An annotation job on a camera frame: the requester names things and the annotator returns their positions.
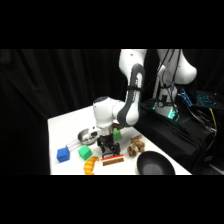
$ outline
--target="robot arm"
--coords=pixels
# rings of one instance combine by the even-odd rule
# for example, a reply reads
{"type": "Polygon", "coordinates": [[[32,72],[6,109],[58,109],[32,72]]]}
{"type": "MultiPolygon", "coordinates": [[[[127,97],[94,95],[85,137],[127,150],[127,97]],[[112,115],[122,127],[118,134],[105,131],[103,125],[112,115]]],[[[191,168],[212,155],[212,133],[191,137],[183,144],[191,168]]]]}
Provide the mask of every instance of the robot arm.
{"type": "Polygon", "coordinates": [[[157,51],[162,66],[158,72],[161,88],[155,112],[173,119],[177,115],[177,107],[173,105],[177,95],[174,84],[191,83],[197,76],[197,70],[188,63],[182,49],[157,49],[157,51]]]}
{"type": "Polygon", "coordinates": [[[123,127],[131,127],[138,122],[141,92],[145,79],[143,66],[146,52],[146,49],[123,49],[121,51],[119,67],[128,80],[125,102],[105,96],[96,99],[93,103],[96,126],[101,131],[98,146],[102,149],[103,157],[109,154],[119,155],[119,145],[113,142],[114,120],[117,120],[123,127]]]}

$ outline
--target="black curtain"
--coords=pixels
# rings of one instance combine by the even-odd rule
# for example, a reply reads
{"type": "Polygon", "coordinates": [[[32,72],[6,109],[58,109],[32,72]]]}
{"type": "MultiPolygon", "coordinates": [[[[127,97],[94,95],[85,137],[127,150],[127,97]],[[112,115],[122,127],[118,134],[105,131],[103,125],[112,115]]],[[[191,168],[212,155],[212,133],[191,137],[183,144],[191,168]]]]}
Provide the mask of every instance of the black curtain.
{"type": "MultiPolygon", "coordinates": [[[[124,100],[121,49],[1,49],[1,172],[49,174],[47,119],[92,105],[100,96],[124,100]]],[[[184,49],[198,69],[198,88],[224,95],[224,49],[184,49]]],[[[152,96],[159,58],[148,50],[142,100],[152,96]]]]}

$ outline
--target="table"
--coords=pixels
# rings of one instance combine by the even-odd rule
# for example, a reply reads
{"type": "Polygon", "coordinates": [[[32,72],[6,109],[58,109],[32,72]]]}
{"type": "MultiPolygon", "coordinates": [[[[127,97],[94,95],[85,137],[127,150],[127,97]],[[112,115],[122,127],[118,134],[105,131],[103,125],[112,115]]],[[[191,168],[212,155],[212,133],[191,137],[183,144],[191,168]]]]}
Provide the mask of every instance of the table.
{"type": "MultiPolygon", "coordinates": [[[[72,151],[70,160],[64,163],[58,162],[56,158],[57,150],[64,148],[68,143],[75,140],[80,131],[93,126],[95,126],[95,118],[92,106],[48,120],[51,175],[84,175],[83,167],[85,161],[83,161],[79,156],[78,149],[72,151]]],[[[111,173],[110,171],[107,174],[138,175],[136,161],[140,153],[135,158],[130,158],[127,148],[130,145],[130,139],[141,133],[134,128],[124,128],[121,130],[121,134],[123,139],[120,140],[119,143],[121,146],[121,154],[125,157],[124,164],[126,164],[126,169],[114,169],[114,173],[111,173]]],[[[155,151],[164,155],[172,163],[177,175],[191,175],[187,170],[185,170],[147,138],[144,137],[141,140],[146,144],[145,149],[147,151],[155,151]]],[[[93,156],[97,156],[99,159],[102,158],[102,152],[97,146],[97,143],[89,146],[89,148],[92,150],[93,156]]],[[[104,175],[105,169],[102,170],[99,162],[96,162],[93,173],[96,175],[104,175]]]]}

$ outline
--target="cable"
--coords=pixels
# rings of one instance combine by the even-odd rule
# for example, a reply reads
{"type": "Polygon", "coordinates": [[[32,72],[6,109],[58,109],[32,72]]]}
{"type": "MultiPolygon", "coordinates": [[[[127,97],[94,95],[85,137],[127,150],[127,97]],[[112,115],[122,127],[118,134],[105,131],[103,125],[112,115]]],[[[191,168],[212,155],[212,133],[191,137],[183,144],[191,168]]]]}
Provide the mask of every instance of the cable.
{"type": "MultiPolygon", "coordinates": [[[[169,52],[170,52],[170,49],[167,50],[166,55],[165,55],[165,57],[164,57],[162,63],[160,64],[159,68],[157,69],[157,72],[156,72],[157,74],[156,74],[156,75],[158,75],[160,69],[162,68],[162,66],[163,66],[163,64],[164,64],[164,62],[165,62],[165,60],[166,60],[166,58],[167,58],[169,52]]],[[[152,80],[152,81],[145,87],[145,89],[143,90],[143,93],[144,93],[145,90],[152,84],[152,82],[153,82],[153,80],[152,80]]]]}
{"type": "Polygon", "coordinates": [[[213,110],[211,108],[210,108],[210,111],[211,111],[211,114],[212,114],[212,117],[213,117],[213,120],[214,120],[215,129],[217,130],[217,123],[216,123],[216,120],[215,120],[215,115],[214,115],[213,110]]]}
{"type": "Polygon", "coordinates": [[[120,92],[119,97],[118,97],[117,99],[120,99],[121,94],[122,94],[122,92],[123,92],[123,89],[124,89],[124,87],[125,87],[126,82],[127,82],[127,79],[126,79],[126,77],[125,77],[124,82],[123,82],[123,86],[122,86],[122,89],[121,89],[121,92],[120,92]]]}

